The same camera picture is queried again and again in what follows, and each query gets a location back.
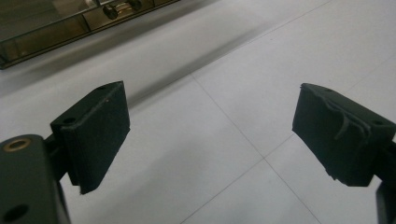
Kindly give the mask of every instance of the black rubber pad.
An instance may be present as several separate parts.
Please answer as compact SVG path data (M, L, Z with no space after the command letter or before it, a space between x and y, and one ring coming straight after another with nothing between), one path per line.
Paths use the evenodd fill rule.
M81 194L97 189L130 131L123 82L93 90L50 126L70 157L72 183Z

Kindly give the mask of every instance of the glass panel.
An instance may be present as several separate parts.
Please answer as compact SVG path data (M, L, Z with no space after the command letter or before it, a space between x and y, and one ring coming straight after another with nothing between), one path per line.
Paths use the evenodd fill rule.
M60 21L32 33L20 35L4 41L0 45L0 55L7 61L18 60L40 50L63 43L89 32L82 16Z
M0 0L0 41L95 8L93 0Z
M84 18L90 28L96 30L115 21L138 15L151 8L154 8L153 0L121 0L86 12Z

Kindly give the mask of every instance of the floor tile grout line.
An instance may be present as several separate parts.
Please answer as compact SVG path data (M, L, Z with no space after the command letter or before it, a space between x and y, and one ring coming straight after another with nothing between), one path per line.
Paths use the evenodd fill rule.
M256 40L259 40L259 39L261 39L261 38L263 38L263 37L265 37L265 36L267 36L267 35L269 35L269 34L275 32L275 31L277 31L277 30L283 28L284 26L289 25L290 23L292 23L292 22L294 22L294 21L299 20L300 18L306 16L307 14L311 13L312 11L315 11L315 10L321 8L321 7L326 6L326 5L329 4L331 1L333 1L333 0L329 0L328 2L325 2L325 3L323 3L322 5L319 5L319 6L317 6L317 7L314 7L314 8L312 8L312 9L310 9L310 10L304 12L302 15L297 16L297 17L291 19L290 21L286 21L285 23L280 24L279 26L275 27L275 28L272 29L272 30L269 30L268 32L264 32L264 33L262 33L261 35L257 35L256 37L254 37L254 38L248 40L246 43L241 44L240 46L236 47L235 49L232 49L232 50L230 50L229 52L227 52L227 53L225 53L225 54L223 54L223 55L220 55L219 57L217 57L217 58L216 58L215 60L213 60L212 62L210 62L210 63L208 63L208 64L206 64L206 65L204 65L204 66L202 66L202 67L200 67L200 68L198 68L198 69L192 71L191 73L189 73L189 75L192 75L192 76L193 76L193 73L200 71L200 70L203 69L204 67L206 67L206 66L208 66L208 65L210 65L210 64L212 64L212 63L215 63L216 61L218 61L218 60L220 60L220 59L222 59L222 58L224 58L224 57L226 57L226 56L228 56L228 55L230 55L230 54L232 54L232 53L234 53L234 52L240 50L241 48L243 48L243 47L245 47L245 46L251 44L252 42L254 42L254 41L256 41Z
M215 63L215 62L217 62L218 60L220 60L220 59L222 59L222 58L224 58L224 57L226 57L226 56L228 56L228 55L230 55L230 54L232 54L232 53L238 51L239 49L241 49L241 48L243 48L243 47L249 45L250 43L252 43L252 42L254 42L254 41L256 41L256 40L258 40L258 39L260 39L260 38L263 38L263 37L265 37L266 35L269 35L269 34L275 32L276 30L278 30L278 29L280 29L280 28L282 28L282 27L284 27L284 26L286 26L286 25L288 25L288 24L290 24L290 23L292 23L292 22L294 22L294 21L300 19L301 17L303 17L303 16L305 16L305 15L311 13L312 11L314 11L314 10L316 10L316 9L319 9L320 7L324 7L325 5L329 4L331 1L332 1L332 0L326 2L326 3L322 4L322 5L319 5L319 6L313 8L313 9L311 9L311 10L308 10L307 12L303 13L303 14L300 15L300 16L297 16L296 18L291 19L290 21L287 21L287 22L285 22L285 23L283 23L283 24L280 24L279 26L275 27L274 29L272 29L272 30L270 30L270 31L268 31L268 32L264 32L263 34L258 35L258 36L256 36L255 38L250 39L249 41L247 41L246 43L243 43L242 45L236 47L235 49L232 49L232 50L230 50L229 52L220 55L219 57L217 57L217 58L216 58L215 60L213 60L212 62L205 63L203 66L201 66L201 67L199 67L199 68L197 68L197 69L194 69L194 70L190 71L190 72L189 72L188 74L186 74L185 76L176 78L175 80L169 82L168 84L166 84L166 85L160 87L159 90L164 89L166 86L172 85L173 83L175 83L175 82L178 81L179 79L182 79L183 77L186 77L186 76L192 76L192 77L195 79L195 77L194 77L194 75L193 75L194 73L196 73L196 72L202 70L203 68L209 66L210 64ZM141 100L145 99L146 97L150 96L152 93L155 93L156 91L157 91L157 90L148 92L148 93L146 93L146 94L143 94L141 97L139 97L138 99L135 99L133 102L128 103L128 104L132 104L132 105L138 104Z
M390 57L388 57L386 60L384 60L384 62L380 63L378 66L376 66L373 70L371 70L370 72L367 73L366 76L364 76L361 80L359 80L357 83L355 83L354 85L352 85L348 90L343 91L343 94L347 94L348 92L352 91L357 85L359 85L360 83L362 83L366 78L371 77L376 70L378 70L382 65L384 65L385 63L389 62L391 59L393 59L396 56L396 53L392 54Z
M282 143L280 143L277 147L275 147L273 150L271 150L270 152L267 153L266 156L264 156L264 158L268 158L270 155L272 155L278 148L282 147L287 141L289 141L292 137L294 136L294 133L292 133L288 138L285 139L285 141L283 141Z
M194 214L196 214L197 212L199 212L203 207L205 207L207 204L209 204L210 202L212 202L216 197L218 197L222 192L224 192L227 188L229 188L231 185L233 185L233 183L235 183L236 181L238 181L240 178L242 178L245 174L247 174L249 171L251 171L256 165L258 165L259 163L265 161L264 158L260 159L259 161L257 161L256 163L254 163L250 168L248 168L244 173L242 173L240 176L238 176L235 180L233 180L229 185L227 185L224 189L222 189L221 191L219 191L215 196L213 196L210 200L208 200L206 203L204 203L202 206L200 206L198 209L196 209L193 213L191 213L188 217L186 217L182 222L180 222L180 224L183 224L184 222L186 222L190 217L192 217Z
M279 178L283 181L283 183L285 183L285 185L294 194L294 196L296 196L298 201L300 201L300 203L309 211L309 213L317 220L317 222L321 224L320 220L317 218L317 216L315 216L314 212L312 212L311 209L309 209L309 207L303 202L303 200L297 195L297 193L289 186L289 184L282 178L282 176L279 175L279 173L274 169L271 163L267 159L264 160L269 164L269 166L276 173L276 175L279 176Z
M254 146L254 144L248 139L248 137L245 135L245 133L236 125L236 123L230 118L230 116L221 108L221 106L215 101L215 99L207 92L207 90L201 85L201 83L194 77L192 76L193 80L198 84L198 86L204 91L204 93L211 99L211 101L218 107L218 109L221 111L221 113L233 124L233 126L244 136L244 138L249 142L249 144L256 150L257 153L264 159L264 156L260 153L260 151Z
M284 26L289 25L290 23L292 23L292 22L294 22L294 21L299 20L300 18L306 16L307 14L309 14L309 13L311 13L311 12L313 12L313 11L315 11L315 10L321 8L321 7L326 6L326 5L329 4L330 2L332 2L332 0L329 0L329 1L325 2L325 3L323 3L322 5L319 5L319 6L317 6L317 7L314 7L314 8L312 8L312 9L308 10L308 11L306 11L305 13L303 13L302 15L297 16L297 17L294 18L294 19L291 19L290 21L286 21L285 23L280 24L279 26L275 27L274 29L272 29L272 30L270 30L270 31L268 31L268 32L264 32L263 34L258 35L258 36L256 36L255 38L252 38L251 40L249 40L249 41L246 42L245 44L241 45L239 48L235 49L234 51L236 51L236 50L238 50L238 49L241 49L242 47L244 47L244 46L246 46L246 45L248 45L248 44L250 44L250 43L252 43L252 42L254 42L254 41L256 41L256 40L259 40L259 39L261 39L261 38L263 38L263 37L265 37L265 36L267 36L267 35L269 35L269 34L275 32L275 31L277 31L277 30L283 28Z

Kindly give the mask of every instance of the white floor tile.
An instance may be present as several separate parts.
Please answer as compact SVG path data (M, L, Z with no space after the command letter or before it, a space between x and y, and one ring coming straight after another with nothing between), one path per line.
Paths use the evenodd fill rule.
M396 123L396 56L346 93L346 97Z
M321 224L377 223L376 177L369 188L349 188L334 181L297 135L267 160Z
M25 120L26 132L34 128L37 133L49 134L50 118L75 101L67 96L78 98L97 86L122 79L131 103L324 2L177 2L0 71L0 113L3 119L16 123ZM47 106L35 109L40 104ZM20 105L31 108L34 122L26 120L29 115ZM7 126L4 138L19 134L19 130Z
M73 223L180 223L262 156L192 78L131 110L132 130L100 188L64 178Z
M265 156L291 135L301 83L346 91L396 52L394 11L334 0L193 75Z
M184 223L318 224L318 221L268 163L261 161Z

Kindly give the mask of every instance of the mounting hole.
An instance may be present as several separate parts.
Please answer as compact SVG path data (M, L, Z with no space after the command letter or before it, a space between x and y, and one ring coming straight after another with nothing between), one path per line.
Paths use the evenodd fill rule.
M9 209L3 216L4 222L14 222L21 217L23 217L27 211L29 210L29 206L26 204L20 204L16 207Z
M18 151L18 150L28 147L31 142L32 142L32 140L30 140L29 138L16 139L16 140L6 144L3 147L3 150L6 152Z
M384 125L384 123L382 121L379 121L379 120L374 120L373 123L376 124L376 125Z
M64 119L64 123L65 123L65 124L70 124L70 123L73 123L74 121L76 121L75 118Z

